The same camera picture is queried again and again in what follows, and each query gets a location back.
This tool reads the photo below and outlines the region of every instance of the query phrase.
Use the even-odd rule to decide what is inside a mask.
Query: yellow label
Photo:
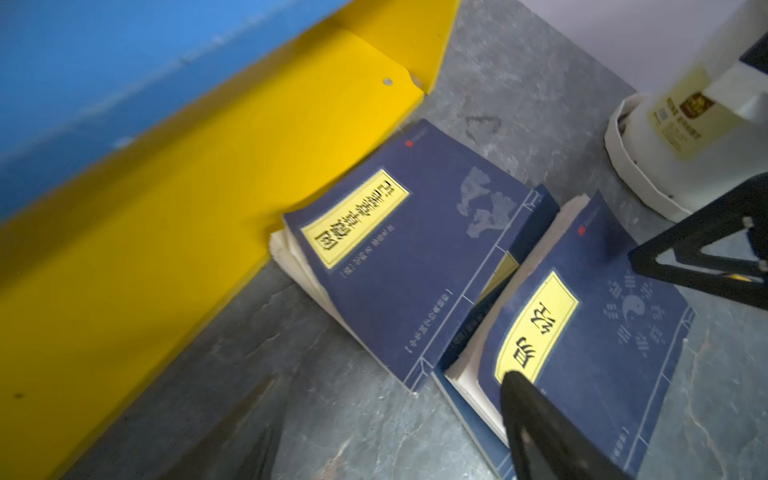
[[[333,268],[410,193],[383,169],[301,232],[317,256]]]
[[[696,157],[741,118],[702,93],[710,78],[699,65],[678,81],[648,112],[650,126],[681,160]]]
[[[512,275],[519,267],[520,263],[515,260],[511,253],[507,252],[504,257],[502,257],[502,260],[498,263],[496,271],[488,281],[488,285],[486,285],[482,293],[480,293],[478,302],[483,300],[490,292],[495,290],[497,286],[501,285],[502,282],[506,280],[508,276]]]
[[[571,319],[578,299],[553,271],[525,305],[496,360],[496,380],[520,372],[534,382],[552,347]]]

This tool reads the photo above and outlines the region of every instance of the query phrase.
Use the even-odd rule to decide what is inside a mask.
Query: stack of books
[[[274,260],[407,389],[434,378],[500,478],[510,370],[637,473],[694,312],[599,194],[559,209],[420,121],[283,222]]]

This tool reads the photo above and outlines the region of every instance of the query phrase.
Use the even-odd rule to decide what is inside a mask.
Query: white plastic container
[[[669,88],[628,98],[611,118],[611,163],[666,218],[768,171],[768,75],[739,62],[767,31],[768,1],[749,0]]]

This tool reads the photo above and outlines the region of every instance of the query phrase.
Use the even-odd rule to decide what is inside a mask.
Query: yellow metal panel
[[[435,87],[460,0],[356,0],[336,20]]]
[[[0,478],[61,474],[422,97],[326,22],[0,229]]]

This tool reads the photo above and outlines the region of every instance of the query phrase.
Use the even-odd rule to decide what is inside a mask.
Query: gray marble floor
[[[412,119],[561,203],[600,190],[642,242],[670,224],[616,177],[602,143],[631,92],[514,0],[464,0]],[[684,295],[698,317],[640,477],[768,478],[768,314]],[[273,263],[66,478],[156,478],[272,372],[292,379],[275,479],[494,478],[434,383],[408,394]]]

